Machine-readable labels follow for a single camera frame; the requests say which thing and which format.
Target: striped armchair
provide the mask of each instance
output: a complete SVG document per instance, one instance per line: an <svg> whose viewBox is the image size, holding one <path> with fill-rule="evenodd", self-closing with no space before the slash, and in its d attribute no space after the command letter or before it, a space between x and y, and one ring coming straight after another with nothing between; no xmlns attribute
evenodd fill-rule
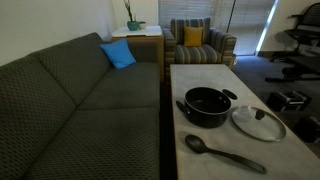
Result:
<svg viewBox="0 0 320 180"><path fill-rule="evenodd" d="M203 27L202 45L185 47L184 27ZM172 19L170 29L164 28L164 73L170 83L171 64L226 64L232 67L236 38L210 27L210 18Z"/></svg>

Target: blue pillow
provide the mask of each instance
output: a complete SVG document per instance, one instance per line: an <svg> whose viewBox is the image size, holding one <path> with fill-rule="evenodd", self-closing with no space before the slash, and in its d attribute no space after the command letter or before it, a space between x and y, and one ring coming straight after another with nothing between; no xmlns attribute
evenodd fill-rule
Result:
<svg viewBox="0 0 320 180"><path fill-rule="evenodd" d="M100 47L116 69L127 67L136 62L129 50L126 39L121 39L111 44L100 44Z"/></svg>

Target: cooking pot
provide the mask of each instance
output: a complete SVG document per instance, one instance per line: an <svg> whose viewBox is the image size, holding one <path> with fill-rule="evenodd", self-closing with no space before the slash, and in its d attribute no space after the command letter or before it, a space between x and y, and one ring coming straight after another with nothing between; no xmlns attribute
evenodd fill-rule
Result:
<svg viewBox="0 0 320 180"><path fill-rule="evenodd" d="M221 126L228 117L231 107L229 97L237 99L237 96L229 90L224 89L222 92L212 88L197 87L186 93L185 105L179 101L176 103L191 123L204 128L215 128Z"/></svg>

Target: wall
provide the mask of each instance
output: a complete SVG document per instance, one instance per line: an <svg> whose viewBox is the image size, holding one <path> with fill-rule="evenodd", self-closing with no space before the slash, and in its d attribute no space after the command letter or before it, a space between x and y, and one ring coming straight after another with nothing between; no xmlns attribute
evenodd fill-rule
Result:
<svg viewBox="0 0 320 180"><path fill-rule="evenodd" d="M301 14L319 0L279 0L260 51L290 51L297 43L283 31L295 26L293 14Z"/></svg>
<svg viewBox="0 0 320 180"><path fill-rule="evenodd" d="M128 11L123 0L112 0L117 28L127 26ZM130 0L132 16L137 21L146 21L149 26L158 25L158 0Z"/></svg>
<svg viewBox="0 0 320 180"><path fill-rule="evenodd" d="M116 29L112 0L1 0L0 66L91 32Z"/></svg>

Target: pot lid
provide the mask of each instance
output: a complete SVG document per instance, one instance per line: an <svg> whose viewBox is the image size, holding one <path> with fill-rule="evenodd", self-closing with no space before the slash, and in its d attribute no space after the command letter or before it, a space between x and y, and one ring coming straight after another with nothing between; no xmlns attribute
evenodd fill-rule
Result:
<svg viewBox="0 0 320 180"><path fill-rule="evenodd" d="M232 120L244 133L261 141L280 141L286 135L282 122L259 108L239 106L232 111Z"/></svg>

